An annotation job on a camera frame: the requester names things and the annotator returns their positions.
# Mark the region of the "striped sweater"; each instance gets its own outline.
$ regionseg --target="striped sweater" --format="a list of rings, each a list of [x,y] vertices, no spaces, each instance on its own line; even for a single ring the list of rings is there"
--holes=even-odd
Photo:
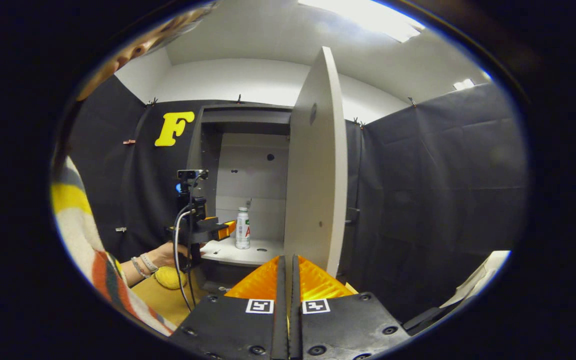
[[[165,336],[171,335],[176,326],[128,287],[118,260],[105,251],[82,178],[70,157],[50,191],[61,239],[79,271],[119,312],[132,315]]]

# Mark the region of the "cabinet shelf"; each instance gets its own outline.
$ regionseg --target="cabinet shelf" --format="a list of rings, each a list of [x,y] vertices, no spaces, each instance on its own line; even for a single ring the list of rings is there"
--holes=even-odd
[[[284,254],[284,242],[280,240],[250,239],[250,248],[242,250],[235,247],[235,238],[228,237],[221,241],[209,241],[201,251],[202,259],[233,265],[263,265],[275,256]]]

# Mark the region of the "bottle label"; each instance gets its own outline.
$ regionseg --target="bottle label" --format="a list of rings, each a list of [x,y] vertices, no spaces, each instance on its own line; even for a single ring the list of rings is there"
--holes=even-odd
[[[250,221],[249,219],[239,219],[237,224],[237,239],[249,239]]]

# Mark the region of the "white cabinet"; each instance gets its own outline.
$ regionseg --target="white cabinet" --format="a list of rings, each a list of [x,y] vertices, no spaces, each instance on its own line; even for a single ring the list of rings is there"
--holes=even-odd
[[[292,265],[297,254],[337,275],[348,187],[341,101],[332,53],[323,47],[292,112],[281,106],[204,109],[189,167],[210,171],[202,190],[208,215],[235,219],[237,207],[253,199],[251,247],[234,248],[233,239],[211,241],[203,248],[205,259],[256,266],[286,255]]]

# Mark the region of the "yellow ball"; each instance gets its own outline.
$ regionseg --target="yellow ball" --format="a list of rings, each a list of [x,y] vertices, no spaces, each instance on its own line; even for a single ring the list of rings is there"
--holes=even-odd
[[[177,276],[177,269],[170,266],[162,266],[155,272],[155,279],[162,287],[166,289],[179,289],[179,278]],[[188,281],[186,280],[186,274],[181,273],[181,283],[183,286],[186,285]]]

